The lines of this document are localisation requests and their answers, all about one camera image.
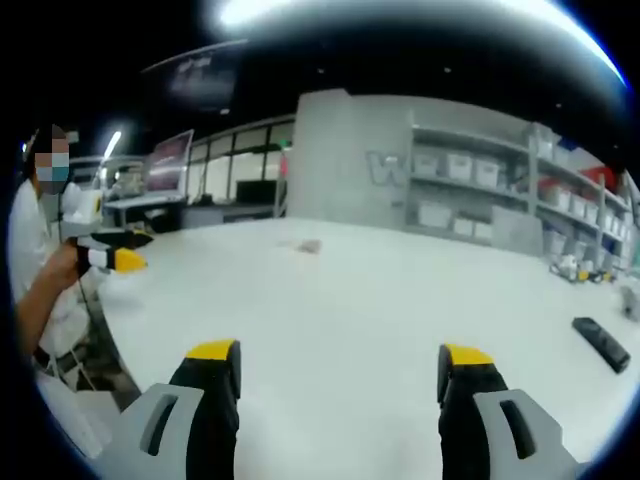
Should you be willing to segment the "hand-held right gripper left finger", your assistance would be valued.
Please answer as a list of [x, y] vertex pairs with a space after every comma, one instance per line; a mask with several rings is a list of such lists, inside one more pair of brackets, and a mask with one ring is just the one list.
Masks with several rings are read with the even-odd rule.
[[240, 397], [240, 342], [194, 347], [167, 384], [122, 413], [107, 446], [107, 477], [232, 479]]

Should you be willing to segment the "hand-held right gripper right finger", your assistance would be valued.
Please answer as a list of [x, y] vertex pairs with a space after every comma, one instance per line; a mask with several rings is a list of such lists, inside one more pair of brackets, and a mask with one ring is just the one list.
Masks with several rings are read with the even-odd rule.
[[437, 403], [444, 479], [579, 477], [560, 424], [481, 350], [440, 346]]

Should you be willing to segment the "person's left hand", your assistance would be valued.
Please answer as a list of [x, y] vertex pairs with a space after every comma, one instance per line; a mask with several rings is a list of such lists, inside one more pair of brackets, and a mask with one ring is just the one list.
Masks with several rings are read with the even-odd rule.
[[51, 281], [73, 284], [78, 279], [78, 254], [76, 246], [61, 243], [43, 267], [44, 275]]

